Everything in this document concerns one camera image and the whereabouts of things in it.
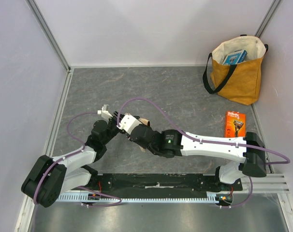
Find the beige folding umbrella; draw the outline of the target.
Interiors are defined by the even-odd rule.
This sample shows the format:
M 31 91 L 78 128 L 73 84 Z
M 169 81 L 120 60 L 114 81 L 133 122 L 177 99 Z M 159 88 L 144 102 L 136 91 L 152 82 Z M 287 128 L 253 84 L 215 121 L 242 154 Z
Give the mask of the beige folding umbrella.
M 145 118 L 141 118 L 141 117 L 139 117 L 139 116 L 134 116 L 136 119 L 138 119 L 140 122 L 141 122 L 141 124 L 145 124 L 145 125 L 148 125 L 148 126 L 150 126 L 150 122 L 149 122 L 149 120 L 148 119 L 145 119 Z M 146 152 L 146 150 L 147 149 L 144 149 L 144 148 L 142 148 L 142 147 L 140 147 L 140 149 L 141 149 L 141 151 L 143 151 L 143 152 Z

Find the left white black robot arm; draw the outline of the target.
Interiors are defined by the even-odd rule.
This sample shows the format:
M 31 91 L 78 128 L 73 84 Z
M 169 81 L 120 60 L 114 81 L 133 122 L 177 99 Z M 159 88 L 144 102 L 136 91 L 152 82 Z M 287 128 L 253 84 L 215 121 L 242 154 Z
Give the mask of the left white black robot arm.
M 35 204 L 51 206 L 62 193 L 93 182 L 97 171 L 90 164 L 107 151 L 106 145 L 118 134 L 117 114 L 100 112 L 101 120 L 93 124 L 91 134 L 82 146 L 70 153 L 40 156 L 21 186 L 21 191 Z

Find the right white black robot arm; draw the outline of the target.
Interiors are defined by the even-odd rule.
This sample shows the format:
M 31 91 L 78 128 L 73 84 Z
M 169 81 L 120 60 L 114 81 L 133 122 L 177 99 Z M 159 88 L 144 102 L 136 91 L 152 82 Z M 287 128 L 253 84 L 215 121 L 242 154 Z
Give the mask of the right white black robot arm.
M 266 177 L 264 144 L 256 133 L 245 137 L 221 138 L 195 135 L 177 130 L 158 132 L 140 124 L 129 134 L 129 140 L 152 154 L 175 156 L 208 156 L 229 160 L 216 171 L 216 181 L 233 184 L 244 177 Z

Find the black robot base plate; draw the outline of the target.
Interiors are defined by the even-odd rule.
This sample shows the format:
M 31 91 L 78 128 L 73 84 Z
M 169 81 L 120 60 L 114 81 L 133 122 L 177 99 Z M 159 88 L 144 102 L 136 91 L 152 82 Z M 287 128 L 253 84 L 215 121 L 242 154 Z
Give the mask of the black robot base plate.
M 122 197 L 204 197 L 207 192 L 242 191 L 241 180 L 221 183 L 204 174 L 97 174 L 86 188 Z

